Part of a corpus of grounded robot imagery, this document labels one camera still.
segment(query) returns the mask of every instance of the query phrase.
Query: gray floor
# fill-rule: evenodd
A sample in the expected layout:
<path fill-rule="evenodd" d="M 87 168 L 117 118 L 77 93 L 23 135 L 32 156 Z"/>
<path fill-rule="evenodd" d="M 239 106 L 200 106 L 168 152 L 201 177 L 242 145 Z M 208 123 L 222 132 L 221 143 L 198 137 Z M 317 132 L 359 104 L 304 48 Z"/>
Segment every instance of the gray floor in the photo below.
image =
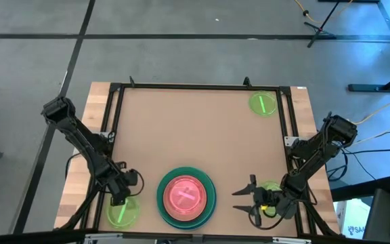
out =
<path fill-rule="evenodd" d="M 321 20 L 331 3 L 302 0 Z M 390 15 L 390 1 L 383 0 Z M 77 33 L 88 0 L 0 0 L 0 33 Z M 293 0 L 97 0 L 88 33 L 312 34 Z M 326 25 L 342 35 L 390 35 L 378 7 L 352 4 Z M 328 111 L 352 121 L 390 102 L 390 94 L 353 94 L 348 83 L 390 80 L 390 43 L 258 40 L 86 40 L 67 96 L 81 116 L 92 81 L 306 86 L 317 126 Z M 0 40 L 0 234 L 9 231 L 45 130 L 42 105 L 58 94 L 74 40 Z M 390 128 L 390 108 L 359 126 L 360 138 Z M 350 148 L 390 148 L 390 135 Z M 51 230 L 64 164 L 73 147 L 56 133 L 26 231 Z M 359 155 L 376 178 L 390 176 L 390 152 Z M 333 168 L 342 156 L 329 162 Z M 346 184 L 370 180 L 350 158 Z"/>

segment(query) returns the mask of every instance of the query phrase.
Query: tan tabletop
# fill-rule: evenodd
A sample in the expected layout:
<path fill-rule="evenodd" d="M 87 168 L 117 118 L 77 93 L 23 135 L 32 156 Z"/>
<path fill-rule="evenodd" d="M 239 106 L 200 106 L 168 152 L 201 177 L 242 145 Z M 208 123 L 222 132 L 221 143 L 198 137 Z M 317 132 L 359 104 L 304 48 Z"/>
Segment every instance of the tan tabletop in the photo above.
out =
<path fill-rule="evenodd" d="M 109 86 L 110 83 L 91 84 L 82 118 L 91 131 L 100 130 Z M 316 133 L 316 127 L 307 90 L 305 87 L 292 87 L 291 92 L 299 136 L 311 137 Z M 269 231 L 258 230 L 251 226 L 246 213 L 232 208 L 233 205 L 252 204 L 251 196 L 231 196 L 231 193 L 248 184 L 249 174 L 256 174 L 258 183 L 264 180 L 279 183 L 286 173 L 278 112 L 268 118 L 255 115 L 247 104 L 252 93 L 125 89 L 112 157 L 115 161 L 126 161 L 129 169 L 140 171 L 146 179 L 146 187 L 137 197 L 141 205 L 139 218 L 127 231 L 283 237 L 297 235 L 294 219 L 283 220 Z M 285 96 L 282 102 L 290 134 Z M 109 125 L 113 117 L 114 108 L 111 108 Z M 169 226 L 160 217 L 156 206 L 156 189 L 161 178 L 181 166 L 194 166 L 203 170 L 217 189 L 215 213 L 204 226 L 191 231 Z M 75 157 L 70 164 L 55 227 L 65 224 L 82 203 L 88 182 L 86 161 L 82 157 Z M 309 185 L 318 200 L 317 211 L 331 229 L 338 232 L 324 167 L 310 179 Z M 105 197 L 104 206 L 107 203 L 108 197 Z M 88 226 L 92 226 L 94 210 L 95 203 L 91 205 Z M 304 231 L 309 232 L 303 207 L 301 214 Z M 276 221 L 264 218 L 263 226 L 270 226 Z M 99 229 L 118 230 L 109 225 L 104 211 Z"/>

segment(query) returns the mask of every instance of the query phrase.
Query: pink bowl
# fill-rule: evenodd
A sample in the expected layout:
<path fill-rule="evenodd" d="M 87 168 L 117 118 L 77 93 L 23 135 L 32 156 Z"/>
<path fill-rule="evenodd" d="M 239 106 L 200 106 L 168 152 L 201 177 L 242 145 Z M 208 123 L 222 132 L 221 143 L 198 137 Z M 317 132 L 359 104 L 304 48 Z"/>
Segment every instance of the pink bowl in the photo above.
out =
<path fill-rule="evenodd" d="M 178 176 L 165 187 L 163 205 L 167 213 L 176 220 L 194 220 L 204 211 L 206 204 L 206 189 L 193 176 Z"/>

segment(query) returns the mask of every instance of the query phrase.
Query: green bowl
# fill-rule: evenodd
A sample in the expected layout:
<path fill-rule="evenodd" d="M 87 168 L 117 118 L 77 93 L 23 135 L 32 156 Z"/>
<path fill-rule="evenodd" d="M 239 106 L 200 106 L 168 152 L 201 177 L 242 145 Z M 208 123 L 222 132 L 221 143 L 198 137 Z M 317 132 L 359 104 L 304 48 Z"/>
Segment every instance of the green bowl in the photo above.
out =
<path fill-rule="evenodd" d="M 185 222 L 176 220 L 167 213 L 165 206 L 163 205 L 163 193 L 165 188 L 167 187 L 168 183 L 177 176 L 193 176 L 201 182 L 206 190 L 206 207 L 204 211 L 194 220 Z M 216 190 L 211 179 L 204 172 L 193 167 L 180 167 L 167 173 L 162 181 L 160 181 L 157 188 L 156 200 L 159 213 L 165 222 L 178 229 L 193 230 L 205 224 L 213 215 L 216 206 Z"/>
<path fill-rule="evenodd" d="M 277 106 L 275 96 L 268 91 L 256 91 L 249 98 L 251 110 L 262 117 L 268 117 L 273 114 Z"/>
<path fill-rule="evenodd" d="M 139 203 L 135 197 L 127 197 L 124 205 L 111 206 L 109 204 L 106 215 L 114 228 L 127 229 L 133 226 L 139 216 Z"/>

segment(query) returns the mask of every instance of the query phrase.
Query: teal plate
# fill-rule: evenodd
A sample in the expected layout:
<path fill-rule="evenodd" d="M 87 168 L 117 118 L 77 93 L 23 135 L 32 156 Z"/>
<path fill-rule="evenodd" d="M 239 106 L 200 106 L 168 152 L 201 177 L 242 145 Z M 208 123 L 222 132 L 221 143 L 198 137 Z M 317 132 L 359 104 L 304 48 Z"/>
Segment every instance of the teal plate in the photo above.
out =
<path fill-rule="evenodd" d="M 193 176 L 201 182 L 206 190 L 206 207 L 204 211 L 194 220 L 185 222 L 176 220 L 167 213 L 165 206 L 163 205 L 163 192 L 165 191 L 167 184 L 177 176 Z M 193 167 L 180 167 L 167 173 L 162 181 L 160 181 L 157 188 L 156 200 L 159 213 L 166 223 L 178 229 L 193 230 L 195 228 L 201 227 L 213 215 L 216 207 L 216 189 L 211 179 L 204 172 Z"/>

